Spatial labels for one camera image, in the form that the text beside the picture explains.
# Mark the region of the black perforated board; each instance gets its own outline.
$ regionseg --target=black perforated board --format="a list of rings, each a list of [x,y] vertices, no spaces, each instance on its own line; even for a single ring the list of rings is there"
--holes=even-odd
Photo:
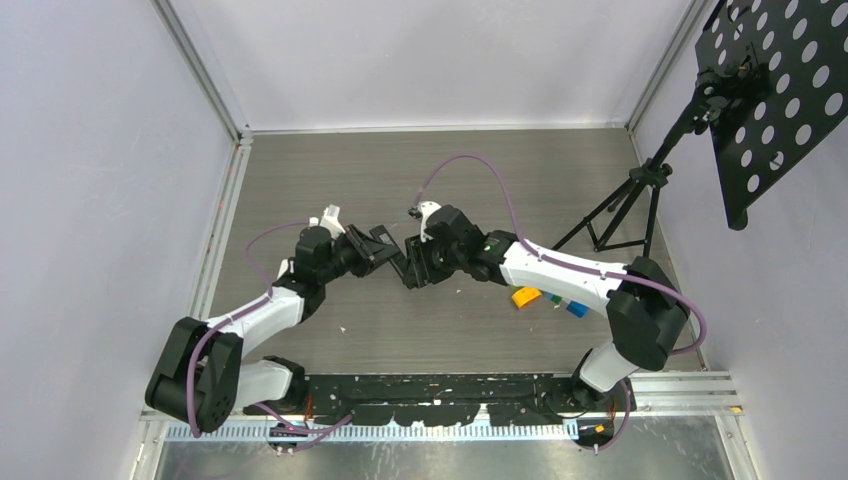
[[[848,114],[848,1],[727,0],[713,13],[695,47],[700,71],[726,74],[748,56],[764,66],[761,87],[710,127],[727,221],[741,229],[745,210]]]

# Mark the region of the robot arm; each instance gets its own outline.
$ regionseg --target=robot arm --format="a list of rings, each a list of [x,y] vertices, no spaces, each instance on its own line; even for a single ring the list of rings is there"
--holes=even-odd
[[[350,272],[364,277],[395,255],[397,247],[370,238],[355,226],[342,227],[338,207],[300,232],[295,255],[262,296],[206,321],[183,318],[174,325],[145,393],[151,408],[187,421],[186,376],[201,337],[222,321],[200,352],[194,404],[198,428],[215,431],[235,408],[267,401],[277,411],[297,409],[306,397],[303,367],[279,358],[242,366],[242,358],[272,335],[308,319],[326,296],[326,285]]]
[[[573,299],[609,320],[612,339],[590,350],[572,376],[571,397],[584,408],[604,401],[619,380],[640,368],[661,370],[688,320],[685,306],[656,290],[541,261],[514,234],[498,230],[483,234],[451,205],[423,202],[410,215],[421,220],[421,233],[406,239],[407,259],[392,259],[408,288],[439,283],[461,270],[478,281],[536,287]],[[673,288],[647,258],[637,257],[630,265],[602,263],[528,243],[548,257]]]

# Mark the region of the gray wooden floor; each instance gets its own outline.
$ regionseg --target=gray wooden floor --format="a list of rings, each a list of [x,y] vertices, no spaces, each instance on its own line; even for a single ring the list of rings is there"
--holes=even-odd
[[[637,165],[624,130],[525,130],[345,133],[258,136],[224,256],[212,314],[258,297],[263,284],[244,260],[244,245],[266,228],[320,216],[341,206],[343,224],[367,231],[377,224],[395,239],[415,234],[407,216],[427,174],[459,152],[489,157],[509,185],[523,231],[552,245]],[[427,199],[461,208],[484,231],[512,230],[491,173],[473,160],[443,170]],[[613,238],[644,234],[647,201]],[[608,220],[604,216],[601,225]],[[263,239],[254,257],[276,273],[291,256],[297,231]],[[652,257],[671,270],[656,233]],[[588,234],[563,248],[574,255],[629,262],[640,249],[595,254]],[[254,350],[247,360],[279,355],[312,373],[569,372],[586,351],[603,344],[609,327],[591,313],[578,319],[541,299],[518,311],[511,291],[460,274],[436,286],[407,290],[386,265],[365,279],[330,284],[327,300],[308,321]],[[691,333],[681,344],[691,342]],[[674,357],[669,369],[699,368],[694,354]]]

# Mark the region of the tripod leg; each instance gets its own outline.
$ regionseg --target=tripod leg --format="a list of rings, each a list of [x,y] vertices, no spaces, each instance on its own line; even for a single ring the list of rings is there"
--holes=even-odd
[[[610,212],[610,213],[614,212],[615,209],[618,208],[618,205],[622,202],[622,200],[627,198],[627,195],[629,195],[629,194],[630,194],[629,189],[621,192],[621,195],[619,195],[618,198],[616,198],[615,201],[612,202],[612,204],[610,204],[609,207],[607,207],[607,211]]]
[[[566,233],[565,236],[562,237],[556,243],[556,245],[554,245],[553,249],[559,250],[560,248],[562,248],[563,245],[565,245],[569,240],[571,240],[572,238],[574,238],[575,235],[577,235],[577,232],[582,230],[583,227],[586,227],[587,225],[589,225],[592,222],[592,220],[595,219],[595,217],[600,215],[600,213],[603,212],[604,209],[610,203],[614,202],[617,198],[621,197],[624,194],[625,191],[631,189],[632,186],[633,186],[633,183],[634,183],[633,180],[630,179],[630,178],[625,180],[624,183],[622,183],[621,186],[616,188],[615,191],[612,192],[612,194],[610,194],[609,197],[607,197],[603,202],[601,202],[600,205],[595,207],[595,209],[592,210],[592,212],[589,213],[589,215],[583,217],[583,220],[581,220],[580,223],[578,223],[574,228],[572,228],[570,232]]]
[[[604,233],[601,234],[601,238],[598,239],[598,243],[595,244],[595,251],[601,251],[606,246],[607,242],[609,242],[612,234],[615,233],[615,230],[621,225],[622,220],[627,215],[627,212],[633,207],[633,204],[636,203],[636,199],[639,198],[639,195],[642,194],[642,190],[645,189],[645,184],[639,183],[633,186],[630,190],[630,194],[627,195],[627,198],[624,200],[624,203],[621,205],[621,208],[618,212],[615,213],[615,216],[612,217],[612,221],[607,225],[607,229],[604,230]]]
[[[660,189],[654,187],[651,191],[651,208],[648,210],[648,227],[645,231],[645,246],[642,256],[649,258],[651,255],[651,241],[654,238],[654,224],[657,222],[657,207],[660,203]]]

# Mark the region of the blue block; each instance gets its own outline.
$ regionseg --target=blue block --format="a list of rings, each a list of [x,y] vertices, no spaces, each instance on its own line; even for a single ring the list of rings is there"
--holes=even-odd
[[[577,302],[569,302],[565,309],[573,313],[577,318],[583,318],[586,315],[586,312],[589,311],[589,307]]]

